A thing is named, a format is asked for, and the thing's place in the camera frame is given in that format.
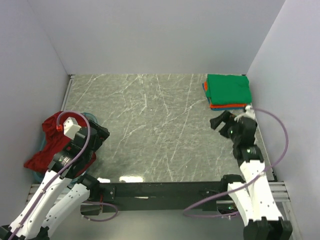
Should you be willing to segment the green t shirt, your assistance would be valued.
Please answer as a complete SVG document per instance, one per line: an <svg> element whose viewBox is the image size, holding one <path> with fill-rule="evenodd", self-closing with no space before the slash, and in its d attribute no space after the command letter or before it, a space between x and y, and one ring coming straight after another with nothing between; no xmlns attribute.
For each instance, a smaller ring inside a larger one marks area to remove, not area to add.
<svg viewBox="0 0 320 240"><path fill-rule="evenodd" d="M245 75L207 75L207 96L213 105L250 104L252 94Z"/></svg>

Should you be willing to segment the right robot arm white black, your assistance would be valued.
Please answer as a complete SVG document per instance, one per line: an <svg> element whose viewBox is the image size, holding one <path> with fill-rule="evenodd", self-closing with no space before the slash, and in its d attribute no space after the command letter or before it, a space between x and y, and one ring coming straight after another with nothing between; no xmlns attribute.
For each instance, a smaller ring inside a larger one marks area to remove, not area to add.
<svg viewBox="0 0 320 240"><path fill-rule="evenodd" d="M235 203L244 224L245 240L288 240L293 227L285 220L273 197L266 164L261 149L256 145L258 127L253 110L246 109L234 115L225 110L212 118L210 127L215 130L221 123L220 135L233 143L233 156L242 175L225 175L219 193Z"/></svg>

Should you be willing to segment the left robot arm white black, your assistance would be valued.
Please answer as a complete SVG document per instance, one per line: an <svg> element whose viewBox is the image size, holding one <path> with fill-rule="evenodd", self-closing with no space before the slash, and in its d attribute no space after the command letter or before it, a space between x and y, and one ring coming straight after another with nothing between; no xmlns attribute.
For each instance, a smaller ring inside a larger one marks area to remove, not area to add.
<svg viewBox="0 0 320 240"><path fill-rule="evenodd" d="M100 182L84 168L110 136L107 128L89 120L80 126L74 118L63 125L67 145L48 166L40 187L20 215L0 228L2 240L48 240L77 206L101 195Z"/></svg>

